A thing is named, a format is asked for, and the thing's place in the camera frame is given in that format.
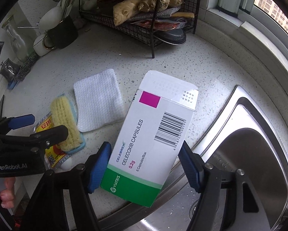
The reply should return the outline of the person's left hand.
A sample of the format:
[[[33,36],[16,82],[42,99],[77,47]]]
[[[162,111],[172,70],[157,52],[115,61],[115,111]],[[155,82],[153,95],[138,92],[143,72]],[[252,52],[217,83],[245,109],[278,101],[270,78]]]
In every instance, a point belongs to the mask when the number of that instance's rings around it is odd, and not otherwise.
[[[15,177],[8,177],[4,179],[5,189],[0,192],[0,205],[5,209],[12,209],[15,203],[14,184]]]

